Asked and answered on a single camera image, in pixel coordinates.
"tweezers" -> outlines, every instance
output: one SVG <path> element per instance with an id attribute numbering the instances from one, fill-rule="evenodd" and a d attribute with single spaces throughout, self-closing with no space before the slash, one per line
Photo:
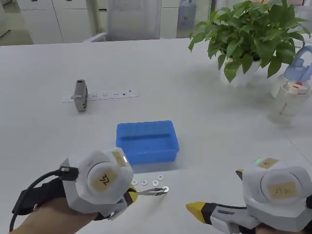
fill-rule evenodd
<path id="1" fill-rule="evenodd" d="M 137 195 L 143 195 L 143 196 L 160 196 L 160 195 L 164 195 L 167 193 L 167 192 L 165 192 L 164 188 L 153 188 L 153 189 L 148 189 L 148 190 L 145 190 L 142 192 L 137 192 L 136 190 L 134 190 L 134 192 Z"/>

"power strip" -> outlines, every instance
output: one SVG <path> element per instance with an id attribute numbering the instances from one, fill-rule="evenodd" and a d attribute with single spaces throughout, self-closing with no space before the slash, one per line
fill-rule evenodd
<path id="1" fill-rule="evenodd" d="M 89 92 L 88 101 L 116 99 L 116 98 L 136 98 L 140 96 L 136 89 L 120 89 L 120 90 L 107 90 L 101 92 Z M 63 103 L 74 102 L 74 95 L 64 96 Z"/>

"white flower pot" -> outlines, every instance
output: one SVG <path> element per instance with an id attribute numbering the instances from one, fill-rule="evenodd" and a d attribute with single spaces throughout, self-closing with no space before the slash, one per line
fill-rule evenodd
<path id="1" fill-rule="evenodd" d="M 249 68 L 249 70 L 244 74 L 243 73 L 243 67 L 240 65 L 240 67 L 237 70 L 236 77 L 232 80 L 231 83 L 229 83 L 228 79 L 226 78 L 224 74 L 224 67 L 225 65 L 229 62 L 230 60 L 226 60 L 221 69 L 220 69 L 220 79 L 222 83 L 228 84 L 233 87 L 238 87 L 238 86 L 246 86 L 254 77 L 255 72 L 258 70 L 260 66 L 259 61 L 253 62 L 252 66 Z"/>

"plastic bottle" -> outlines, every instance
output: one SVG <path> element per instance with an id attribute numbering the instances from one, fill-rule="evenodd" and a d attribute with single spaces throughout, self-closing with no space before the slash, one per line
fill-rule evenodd
<path id="1" fill-rule="evenodd" d="M 269 118 L 277 123 L 291 123 L 293 117 L 310 96 L 311 90 L 307 82 L 287 81 L 280 86 Z"/>
<path id="2" fill-rule="evenodd" d="M 306 83 L 311 79 L 312 76 L 312 64 L 310 66 L 305 67 L 303 65 L 304 60 L 301 56 L 305 52 L 310 52 L 312 54 L 312 46 L 305 46 L 300 49 L 295 56 L 291 65 L 289 65 L 284 72 L 283 75 L 279 76 L 275 83 L 273 84 L 273 88 L 271 90 L 271 94 L 274 98 L 276 98 L 278 91 L 280 90 L 281 85 L 283 85 L 287 81 L 301 82 Z"/>

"green leaves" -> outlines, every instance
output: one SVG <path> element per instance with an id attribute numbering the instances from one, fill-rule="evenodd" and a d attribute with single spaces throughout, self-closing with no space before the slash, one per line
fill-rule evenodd
<path id="1" fill-rule="evenodd" d="M 241 64 L 242 64 L 241 59 L 238 59 L 236 61 L 229 62 L 225 65 L 224 74 L 230 83 L 235 78 L 237 70 Z"/>
<path id="2" fill-rule="evenodd" d="M 242 66 L 243 66 L 243 73 L 245 74 L 249 68 L 252 66 L 253 64 L 253 57 L 251 55 L 245 54 L 243 59 L 242 59 Z"/>
<path id="3" fill-rule="evenodd" d="M 219 70 L 221 69 L 223 63 L 224 63 L 224 60 L 225 60 L 226 56 L 225 55 L 220 55 L 219 58 L 218 58 L 218 67 L 219 67 Z"/>
<path id="4" fill-rule="evenodd" d="M 278 59 L 278 57 L 274 56 L 268 68 L 268 78 L 277 73 L 281 66 L 282 62 Z"/>
<path id="5" fill-rule="evenodd" d="M 279 5 L 273 5 L 269 12 L 269 19 L 273 23 L 277 23 L 281 21 L 281 18 L 283 16 L 283 10 L 282 7 Z"/>
<path id="6" fill-rule="evenodd" d="M 232 40 L 228 45 L 226 57 L 230 57 L 233 54 L 234 50 L 237 48 L 237 46 L 238 41 Z"/>
<path id="7" fill-rule="evenodd" d="M 261 37 L 261 40 L 272 40 L 273 38 L 276 38 L 277 36 L 281 35 L 284 31 L 281 29 L 270 29 L 267 31 L 265 37 Z"/>
<path id="8" fill-rule="evenodd" d="M 294 39 L 302 41 L 303 47 L 306 45 L 306 43 L 304 41 L 304 37 L 300 33 L 292 32 L 292 33 L 288 33 L 288 36 L 291 37 L 291 38 L 294 38 Z"/>
<path id="9" fill-rule="evenodd" d="M 208 57 L 211 59 L 220 49 L 222 42 L 212 42 L 210 41 L 208 47 Z"/>
<path id="10" fill-rule="evenodd" d="M 210 22 L 212 22 L 212 21 L 214 21 L 216 19 L 217 13 L 218 13 L 217 11 L 212 11 L 210 13 L 210 16 L 209 16 Z"/>
<path id="11" fill-rule="evenodd" d="M 306 20 L 295 17 L 294 7 L 287 5 L 261 4 L 243 1 L 233 8 L 221 8 L 211 12 L 209 20 L 198 23 L 191 34 L 189 45 L 203 40 L 209 41 L 208 57 L 212 58 L 218 51 L 218 67 L 226 59 L 225 74 L 232 81 L 240 65 L 246 73 L 254 60 L 260 60 L 260 66 L 269 65 L 268 76 L 275 74 L 282 63 L 290 64 L 295 54 L 294 39 L 304 42 L 299 26 L 304 33 L 310 31 L 300 22 Z"/>
<path id="12" fill-rule="evenodd" d="M 193 39 L 191 40 L 191 43 L 189 45 L 189 50 L 192 52 L 194 44 L 204 40 L 205 36 L 206 36 L 205 33 L 198 33 L 195 37 L 193 37 Z"/>

